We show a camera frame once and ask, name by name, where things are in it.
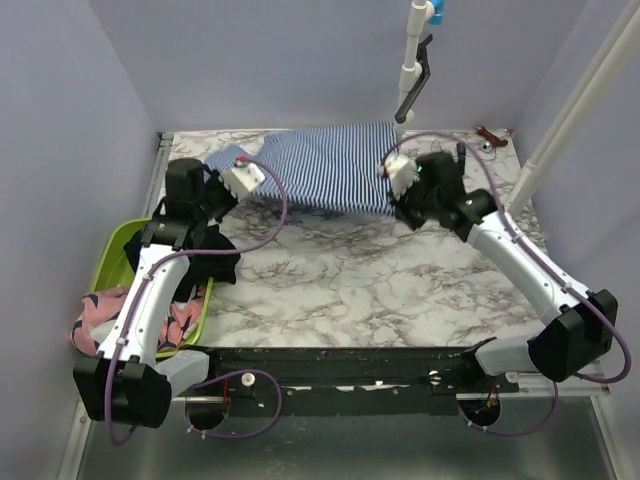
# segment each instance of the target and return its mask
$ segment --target marble surface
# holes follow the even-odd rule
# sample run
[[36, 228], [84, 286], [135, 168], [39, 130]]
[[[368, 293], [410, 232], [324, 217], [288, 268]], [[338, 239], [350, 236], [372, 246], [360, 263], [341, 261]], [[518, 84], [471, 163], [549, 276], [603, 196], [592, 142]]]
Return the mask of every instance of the marble surface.
[[[204, 159], [228, 143], [254, 153], [264, 133], [177, 133], [170, 159]], [[456, 134], [481, 143], [471, 132]], [[404, 151], [415, 156], [441, 149], [455, 151], [455, 145], [425, 137]], [[520, 170], [512, 142], [483, 157], [504, 198]], [[465, 185], [488, 186], [472, 159]], [[247, 246], [275, 225], [279, 211], [276, 203], [246, 202], [225, 218], [221, 230], [237, 246]], [[543, 246], [531, 209], [518, 223]], [[542, 327], [501, 272], [435, 222], [413, 233], [393, 218], [294, 206], [276, 241], [244, 255], [237, 273], [236, 285], [215, 285], [201, 344], [465, 346]]]

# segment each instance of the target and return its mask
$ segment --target garment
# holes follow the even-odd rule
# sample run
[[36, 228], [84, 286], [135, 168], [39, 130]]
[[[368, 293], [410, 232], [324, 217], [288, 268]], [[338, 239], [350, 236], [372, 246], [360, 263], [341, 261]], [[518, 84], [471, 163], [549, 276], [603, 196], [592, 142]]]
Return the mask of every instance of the garment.
[[[256, 155], [237, 145], [214, 152], [205, 163], [224, 170], [236, 157], [249, 156], [271, 167], [282, 180], [290, 202], [336, 212], [393, 215], [380, 177], [382, 157], [396, 142], [392, 123], [308, 127], [267, 135]], [[279, 199], [273, 179], [256, 194]]]
[[[142, 244], [142, 229], [138, 230], [131, 240], [124, 246], [124, 251], [133, 271], [138, 269], [140, 250]], [[236, 247], [231, 241], [220, 233], [218, 225], [213, 225], [205, 229], [204, 239], [199, 247], [203, 250], [234, 250]], [[173, 300], [176, 302], [187, 302], [193, 292], [195, 285], [204, 285], [209, 281], [209, 277], [216, 282], [224, 282], [235, 285], [236, 264], [240, 261], [240, 255], [197, 255], [189, 259], [190, 265], [187, 273], [184, 274]]]
[[[71, 330], [71, 343], [86, 355], [95, 355], [107, 338], [129, 293], [128, 287], [93, 292], [82, 298], [82, 313]], [[158, 338], [158, 352], [179, 348], [195, 330], [202, 309], [206, 287], [200, 286], [188, 302], [173, 302]]]

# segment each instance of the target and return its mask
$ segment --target blue and white striped cloth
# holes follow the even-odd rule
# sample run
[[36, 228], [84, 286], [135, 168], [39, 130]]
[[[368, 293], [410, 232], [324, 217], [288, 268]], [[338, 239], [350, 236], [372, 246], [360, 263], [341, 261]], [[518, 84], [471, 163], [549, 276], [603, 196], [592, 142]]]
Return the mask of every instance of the blue and white striped cloth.
[[[265, 137], [257, 155], [237, 145], [212, 153], [205, 163], [229, 168], [247, 155], [270, 166], [280, 177], [290, 202], [336, 212], [393, 215], [389, 183], [378, 175], [384, 153], [395, 143], [392, 123], [307, 127]], [[272, 178], [259, 196], [278, 199]]]

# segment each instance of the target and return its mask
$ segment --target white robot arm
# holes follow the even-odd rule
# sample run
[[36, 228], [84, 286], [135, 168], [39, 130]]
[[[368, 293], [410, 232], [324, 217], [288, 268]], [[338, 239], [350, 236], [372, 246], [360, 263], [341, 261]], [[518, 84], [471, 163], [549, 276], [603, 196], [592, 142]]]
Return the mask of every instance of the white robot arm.
[[[187, 256], [171, 258], [151, 278], [152, 268], [180, 250], [197, 249], [209, 220], [221, 221], [264, 182], [265, 176], [249, 162], [237, 163], [223, 172], [209, 171], [206, 182], [205, 170], [202, 162], [192, 158], [169, 164], [167, 195], [142, 234], [143, 248], [132, 294], [100, 344], [97, 356], [82, 357], [76, 362], [76, 385], [93, 419], [104, 418], [106, 383], [112, 384], [114, 421], [157, 427], [164, 420], [172, 398], [207, 378], [210, 360], [202, 352], [181, 350], [156, 364], [160, 330], [190, 260]], [[141, 294], [137, 302], [133, 292]], [[127, 317], [131, 317], [128, 327]], [[112, 360], [117, 362], [118, 373], [109, 378]]]
[[[396, 216], [414, 230], [428, 219], [437, 219], [491, 260], [540, 315], [546, 328], [539, 335], [488, 339], [472, 349], [470, 353], [485, 374], [540, 372], [563, 381], [608, 352], [612, 343], [611, 333], [568, 289], [588, 299], [612, 324], [617, 301], [607, 290], [593, 293], [564, 272], [518, 229], [508, 213], [504, 219], [511, 228], [505, 228], [489, 192], [465, 191], [464, 152], [460, 149], [458, 156], [458, 162], [446, 152], [416, 161], [403, 155], [389, 157], [381, 173], [391, 180], [389, 197]], [[544, 259], [548, 270], [525, 249]]]

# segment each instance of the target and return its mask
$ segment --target lavender wall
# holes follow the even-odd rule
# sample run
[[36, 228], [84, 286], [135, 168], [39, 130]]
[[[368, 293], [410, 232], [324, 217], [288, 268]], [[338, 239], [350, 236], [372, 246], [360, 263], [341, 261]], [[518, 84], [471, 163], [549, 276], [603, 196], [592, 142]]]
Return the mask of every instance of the lavender wall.
[[[519, 123], [521, 159], [531, 155], [625, 4], [616, 0], [605, 10], [602, 2], [589, 1]], [[534, 197], [551, 256], [594, 290], [609, 289], [620, 302], [618, 325], [636, 366], [613, 388], [613, 400], [629, 452], [640, 451], [639, 84], [636, 51]], [[610, 374], [620, 371], [618, 347], [604, 363]], [[634, 460], [640, 473], [640, 458]]]
[[0, 58], [0, 478], [47, 479], [76, 406], [68, 333], [157, 136], [85, 0], [3, 2]]
[[[410, 0], [89, 1], [159, 129], [395, 110]], [[413, 126], [514, 126], [585, 2], [449, 1]]]

